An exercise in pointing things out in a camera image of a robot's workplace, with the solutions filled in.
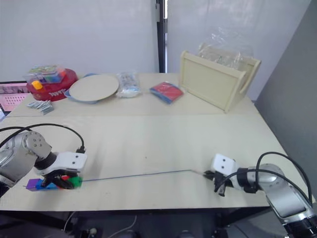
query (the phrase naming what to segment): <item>floor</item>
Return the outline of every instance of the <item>floor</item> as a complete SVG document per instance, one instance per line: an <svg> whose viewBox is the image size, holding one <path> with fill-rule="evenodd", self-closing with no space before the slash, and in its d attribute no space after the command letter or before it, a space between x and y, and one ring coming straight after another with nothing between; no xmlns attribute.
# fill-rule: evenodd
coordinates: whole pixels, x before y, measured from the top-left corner
<svg viewBox="0 0 317 238"><path fill-rule="evenodd" d="M59 213L59 217L65 219L69 213ZM131 225L135 219L134 215L105 215L102 212L85 214L89 220L83 219L81 213L74 214L72 222L80 220L81 229L97 228L101 231L97 238L108 238L111 234ZM281 228L280 223L274 220L275 217L262 219L263 223L273 222L273 226ZM1 223L6 218L0 216ZM133 227L139 231L143 238L175 238L182 230L190 230L196 238L211 238L211 231L214 229L215 216L206 213L182 213L164 215L139 215ZM241 221L227 228L229 238L280 238L282 236L270 235L256 227L251 221ZM41 227L33 224L24 224L0 231L0 238L15 237L30 238L67 238L63 231Z"/></svg>

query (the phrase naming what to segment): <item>plastic box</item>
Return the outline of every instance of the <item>plastic box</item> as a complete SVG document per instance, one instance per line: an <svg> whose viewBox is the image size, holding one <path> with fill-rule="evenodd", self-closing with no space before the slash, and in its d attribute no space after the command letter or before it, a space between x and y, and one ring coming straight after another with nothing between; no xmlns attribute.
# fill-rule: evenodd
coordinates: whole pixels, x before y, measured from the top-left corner
<svg viewBox="0 0 317 238"><path fill-rule="evenodd" d="M45 83L60 83L65 77L65 68L59 65L44 65L32 68L25 76L25 80L31 84L38 80L42 84Z"/></svg>
<svg viewBox="0 0 317 238"><path fill-rule="evenodd" d="M233 55L219 49L213 51L220 56ZM180 84L226 113L245 97L260 64L258 59L245 58L236 70L185 51L181 56Z"/></svg>

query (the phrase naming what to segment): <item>plastic bag of white items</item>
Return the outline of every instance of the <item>plastic bag of white items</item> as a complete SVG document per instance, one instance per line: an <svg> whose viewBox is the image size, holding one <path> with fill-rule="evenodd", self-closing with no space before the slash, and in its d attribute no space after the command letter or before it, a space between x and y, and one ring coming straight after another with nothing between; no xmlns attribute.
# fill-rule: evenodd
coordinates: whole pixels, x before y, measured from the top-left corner
<svg viewBox="0 0 317 238"><path fill-rule="evenodd" d="M199 46L198 56L239 69L241 61L253 57L253 50L242 34L216 27L211 29L211 36Z"/></svg>
<svg viewBox="0 0 317 238"><path fill-rule="evenodd" d="M133 98L141 94L140 82L135 73L119 73L117 74L117 78L119 80L117 97Z"/></svg>

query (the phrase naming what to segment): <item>purple block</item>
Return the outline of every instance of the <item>purple block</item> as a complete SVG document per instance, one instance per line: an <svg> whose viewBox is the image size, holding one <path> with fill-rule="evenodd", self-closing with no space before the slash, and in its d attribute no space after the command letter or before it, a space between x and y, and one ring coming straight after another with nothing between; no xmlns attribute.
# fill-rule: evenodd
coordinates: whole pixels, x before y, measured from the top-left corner
<svg viewBox="0 0 317 238"><path fill-rule="evenodd" d="M38 183L38 181L40 181L40 178L34 178L34 179L30 179L28 181L28 184L26 185L26 189L30 190L30 191L37 191L36 189L36 184Z"/></svg>

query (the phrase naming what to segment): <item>white wall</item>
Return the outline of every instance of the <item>white wall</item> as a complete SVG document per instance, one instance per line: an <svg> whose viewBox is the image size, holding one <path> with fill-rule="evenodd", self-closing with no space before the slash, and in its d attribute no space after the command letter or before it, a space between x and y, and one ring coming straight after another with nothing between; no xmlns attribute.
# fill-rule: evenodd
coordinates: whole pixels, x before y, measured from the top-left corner
<svg viewBox="0 0 317 238"><path fill-rule="evenodd" d="M158 72L153 0L0 0L0 81L35 65Z"/></svg>
<svg viewBox="0 0 317 238"><path fill-rule="evenodd" d="M262 60L248 95L256 100L273 72L310 0L170 0L168 1L167 62L179 72L183 50L197 53L213 26L245 34L254 57Z"/></svg>

